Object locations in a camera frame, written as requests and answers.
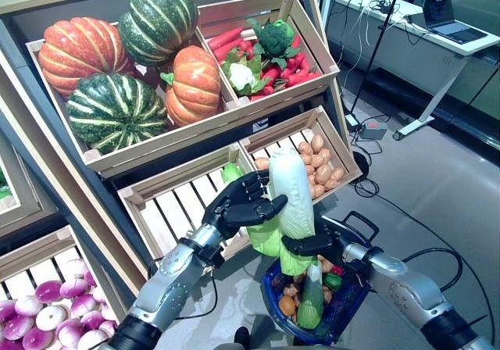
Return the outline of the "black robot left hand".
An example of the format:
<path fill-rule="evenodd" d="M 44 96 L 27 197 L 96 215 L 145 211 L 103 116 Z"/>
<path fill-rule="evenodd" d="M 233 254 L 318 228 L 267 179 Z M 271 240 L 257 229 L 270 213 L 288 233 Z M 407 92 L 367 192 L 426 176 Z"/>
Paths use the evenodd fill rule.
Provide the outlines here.
<path fill-rule="evenodd" d="M 269 170 L 257 170 L 230 182 L 205 209 L 202 225 L 214 226 L 223 239 L 229 239 L 241 227 L 271 220 L 286 206 L 288 197 L 265 198 L 269 181 Z"/>

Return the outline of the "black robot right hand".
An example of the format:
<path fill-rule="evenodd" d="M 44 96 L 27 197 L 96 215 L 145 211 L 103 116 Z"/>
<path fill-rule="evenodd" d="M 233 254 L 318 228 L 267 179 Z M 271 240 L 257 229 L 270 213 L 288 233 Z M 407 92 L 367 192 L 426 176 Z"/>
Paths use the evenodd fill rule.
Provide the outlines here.
<path fill-rule="evenodd" d="M 341 266 L 343 254 L 348 245 L 355 242 L 352 233 L 340 223 L 327 216 L 315 217 L 316 234 L 301 239 L 284 235 L 281 240 L 285 248 L 293 255 L 321 255 L 329 262 Z"/>

